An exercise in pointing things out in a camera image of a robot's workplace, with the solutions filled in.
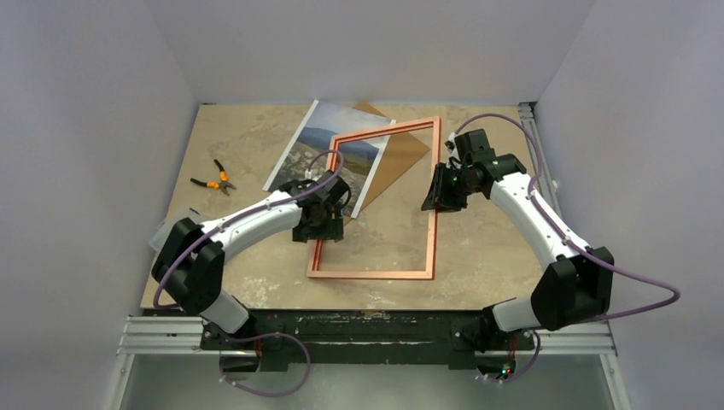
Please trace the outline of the red wooden picture frame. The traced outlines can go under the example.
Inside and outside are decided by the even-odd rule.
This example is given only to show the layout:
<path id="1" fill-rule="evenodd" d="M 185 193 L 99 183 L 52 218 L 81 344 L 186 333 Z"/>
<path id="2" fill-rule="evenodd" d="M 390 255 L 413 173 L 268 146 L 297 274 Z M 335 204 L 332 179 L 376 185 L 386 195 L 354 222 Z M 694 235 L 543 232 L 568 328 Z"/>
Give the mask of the red wooden picture frame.
<path id="1" fill-rule="evenodd" d="M 435 165 L 441 159 L 442 121 L 437 115 L 370 130 L 338 134 L 330 147 L 409 132 L 429 153 L 368 205 L 356 220 L 347 219 L 349 245 L 317 241 L 311 247 L 309 279 L 431 281 L 435 277 L 437 214 L 422 211 Z"/>

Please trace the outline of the landscape photo print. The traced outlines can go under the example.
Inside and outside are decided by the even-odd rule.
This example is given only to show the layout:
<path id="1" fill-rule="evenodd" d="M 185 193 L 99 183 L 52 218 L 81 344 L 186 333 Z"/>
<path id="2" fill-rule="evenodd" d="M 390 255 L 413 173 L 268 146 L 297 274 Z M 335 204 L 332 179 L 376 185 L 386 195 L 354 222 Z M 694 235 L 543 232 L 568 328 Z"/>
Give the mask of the landscape photo print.
<path id="1" fill-rule="evenodd" d="M 308 167 L 310 178 L 316 178 L 327 169 L 331 139 L 338 134 L 365 131 L 393 125 L 394 120 L 330 102 L 316 100 L 307 110 L 285 150 L 273 168 L 263 189 L 274 191 L 290 180 L 303 180 Z M 381 162 L 389 136 L 343 143 L 339 150 L 344 158 L 342 179 L 351 189 L 351 199 L 342 213 L 356 218 L 371 181 Z"/>

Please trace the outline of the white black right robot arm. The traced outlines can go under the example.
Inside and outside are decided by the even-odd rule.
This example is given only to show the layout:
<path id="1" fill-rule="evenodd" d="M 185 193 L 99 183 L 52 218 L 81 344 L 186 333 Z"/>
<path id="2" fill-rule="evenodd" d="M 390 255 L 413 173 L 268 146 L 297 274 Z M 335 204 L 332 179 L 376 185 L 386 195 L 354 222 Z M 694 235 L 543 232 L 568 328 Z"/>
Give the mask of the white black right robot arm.
<path id="1" fill-rule="evenodd" d="M 481 340 L 498 348 L 513 331 L 555 331 L 606 313 L 612 254 L 604 247 L 576 244 L 577 235 L 551 213 L 524 165 L 512 154 L 497 155 L 484 130 L 452 134 L 445 146 L 451 156 L 435 166 L 421 209 L 459 212 L 467 207 L 469 196 L 483 194 L 522 233 L 543 271 L 529 296 L 484 308 Z"/>

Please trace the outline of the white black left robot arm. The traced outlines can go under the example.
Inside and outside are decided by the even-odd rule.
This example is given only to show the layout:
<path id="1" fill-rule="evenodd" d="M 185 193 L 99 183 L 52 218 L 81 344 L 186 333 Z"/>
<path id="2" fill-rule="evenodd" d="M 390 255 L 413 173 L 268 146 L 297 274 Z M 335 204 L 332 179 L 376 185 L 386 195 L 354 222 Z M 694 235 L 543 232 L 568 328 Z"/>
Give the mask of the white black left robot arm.
<path id="1" fill-rule="evenodd" d="M 254 340 L 254 326 L 247 308 L 223 289 L 225 264 L 282 231 L 290 231 L 297 243 L 342 240 L 342 210 L 350 196 L 349 185 L 327 172 L 282 184 L 226 217 L 202 223 L 183 218 L 172 226 L 151 276 L 174 307 L 214 323 L 233 349 L 245 349 Z"/>

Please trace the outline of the brown cardboard backing board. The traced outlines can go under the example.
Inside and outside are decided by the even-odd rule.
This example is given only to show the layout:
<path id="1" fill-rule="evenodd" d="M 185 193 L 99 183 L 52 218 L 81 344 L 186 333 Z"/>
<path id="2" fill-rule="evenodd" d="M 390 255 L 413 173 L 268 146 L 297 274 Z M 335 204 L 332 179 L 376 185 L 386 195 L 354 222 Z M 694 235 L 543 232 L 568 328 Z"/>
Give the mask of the brown cardboard backing board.
<path id="1" fill-rule="evenodd" d="M 420 159 L 430 147 L 409 132 L 391 135 L 370 183 L 360 213 Z"/>

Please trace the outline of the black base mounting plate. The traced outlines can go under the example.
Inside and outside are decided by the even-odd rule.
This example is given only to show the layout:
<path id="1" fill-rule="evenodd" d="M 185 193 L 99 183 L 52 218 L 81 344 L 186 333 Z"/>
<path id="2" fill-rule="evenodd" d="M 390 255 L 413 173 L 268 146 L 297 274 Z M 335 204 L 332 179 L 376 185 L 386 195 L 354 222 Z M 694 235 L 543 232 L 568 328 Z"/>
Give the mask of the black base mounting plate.
<path id="1" fill-rule="evenodd" d="M 483 310 L 253 309 L 230 336 L 202 327 L 200 347 L 223 355 L 246 351 L 262 372 L 292 363 L 441 365 L 451 370 L 501 367 L 516 353 L 534 351 L 523 330 L 491 332 Z"/>

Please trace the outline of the clear plastic parts box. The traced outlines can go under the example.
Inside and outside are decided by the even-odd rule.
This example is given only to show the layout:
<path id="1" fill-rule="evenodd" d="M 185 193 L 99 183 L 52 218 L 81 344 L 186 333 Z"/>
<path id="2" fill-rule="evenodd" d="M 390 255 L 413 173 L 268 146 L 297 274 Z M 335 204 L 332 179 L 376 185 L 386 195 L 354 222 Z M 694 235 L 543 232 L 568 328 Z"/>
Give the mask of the clear plastic parts box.
<path id="1" fill-rule="evenodd" d="M 165 244 L 172 227 L 180 220 L 189 218 L 194 223 L 206 220 L 205 216 L 193 208 L 179 208 L 170 213 L 157 227 L 154 235 L 148 240 L 149 247 L 159 254 Z"/>

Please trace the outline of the aluminium rail right side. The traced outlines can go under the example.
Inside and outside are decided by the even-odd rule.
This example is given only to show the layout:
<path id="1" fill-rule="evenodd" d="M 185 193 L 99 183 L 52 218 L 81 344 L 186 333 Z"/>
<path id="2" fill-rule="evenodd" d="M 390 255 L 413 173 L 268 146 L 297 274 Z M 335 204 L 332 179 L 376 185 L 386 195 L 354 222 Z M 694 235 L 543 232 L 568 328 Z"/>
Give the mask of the aluminium rail right side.
<path id="1" fill-rule="evenodd" d="M 557 196 L 558 185 L 557 182 L 552 178 L 550 169 L 548 167 L 548 162 L 545 152 L 543 150 L 542 141 L 534 115 L 534 104 L 531 102 L 521 102 L 518 104 L 517 110 L 520 118 L 520 123 L 533 137 L 533 140 L 536 142 L 536 145 L 540 152 L 540 161 L 538 161 L 537 156 L 534 152 L 533 145 L 531 143 L 527 143 L 528 151 L 534 163 L 534 171 L 540 174 L 540 178 L 536 183 L 536 187 L 540 194 L 543 196 L 543 198 L 552 207 L 553 211 L 558 216 L 561 216 L 562 213 Z"/>

